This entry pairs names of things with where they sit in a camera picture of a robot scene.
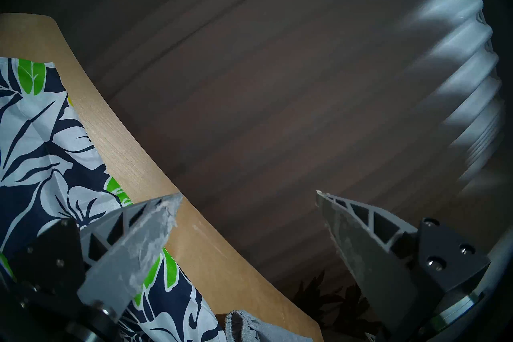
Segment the green leaf print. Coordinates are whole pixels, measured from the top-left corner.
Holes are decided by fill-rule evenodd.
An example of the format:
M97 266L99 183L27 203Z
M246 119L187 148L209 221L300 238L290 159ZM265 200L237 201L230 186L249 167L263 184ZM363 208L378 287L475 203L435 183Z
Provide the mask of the green leaf print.
M166 289L169 289L177 282L177 263L165 248L162 251L164 251L164 258L166 260Z
M109 179L107 179L104 189L107 190L109 193L112 193L113 195L117 196L122 207L126 207L132 204L132 200L130 200L128 194L125 193L121 186L119 186L119 183L117 183L117 181L112 176Z
M133 300L135 301L135 305L137 307L140 306L140 300L141 300L144 292L147 291L151 285L153 285L153 282L155 281L155 278L157 276L157 270L159 269L161 259L162 259L162 255L160 255L158 257L157 261L153 264L150 271L148 272L148 275L144 279L143 291L141 293L137 294L135 297L133 297Z
M5 258L5 255L0 252L0 264L4 267L5 271L11 278L16 281L16 277L14 277L14 274L12 274L11 267L9 266L9 262L7 262L7 258Z
M20 59L18 61L18 79L19 84L27 94L32 92L33 87L34 95L37 95L45 86L45 64L31 62L26 59Z

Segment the gray cloth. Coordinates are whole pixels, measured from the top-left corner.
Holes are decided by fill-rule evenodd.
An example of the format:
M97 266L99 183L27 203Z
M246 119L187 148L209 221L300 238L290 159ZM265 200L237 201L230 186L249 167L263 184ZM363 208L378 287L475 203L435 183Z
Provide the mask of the gray cloth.
M226 315L225 333L228 342L313 342L312 338L264 323L244 310Z

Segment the navy and white floral cloth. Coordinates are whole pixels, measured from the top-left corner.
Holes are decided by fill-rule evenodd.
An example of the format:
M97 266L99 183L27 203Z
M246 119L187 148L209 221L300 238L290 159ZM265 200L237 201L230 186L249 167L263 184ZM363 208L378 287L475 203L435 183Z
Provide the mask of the navy and white floral cloth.
M63 218L80 228L132 201L107 172L54 64L0 58L0 272ZM164 249L119 326L130 341L225 342L215 315Z

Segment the wooden board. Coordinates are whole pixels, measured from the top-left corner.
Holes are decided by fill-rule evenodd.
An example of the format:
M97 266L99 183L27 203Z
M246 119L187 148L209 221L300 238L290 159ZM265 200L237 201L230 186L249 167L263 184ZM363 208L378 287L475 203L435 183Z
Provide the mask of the wooden board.
M178 191L103 100L52 18L0 15L0 56L55 63L107 171L135 203ZM247 263L187 199L177 222L166 248L214 313L243 309L316 342L323 340L318 324Z

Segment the floral fabric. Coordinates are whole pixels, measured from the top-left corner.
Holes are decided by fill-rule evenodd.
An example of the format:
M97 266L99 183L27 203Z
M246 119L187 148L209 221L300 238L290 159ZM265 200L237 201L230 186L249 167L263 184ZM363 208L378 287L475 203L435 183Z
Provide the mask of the floral fabric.
M0 272L63 218L83 228L132 201L110 176L52 63L0 58ZM164 249L119 321L130 341L225 342L201 294Z

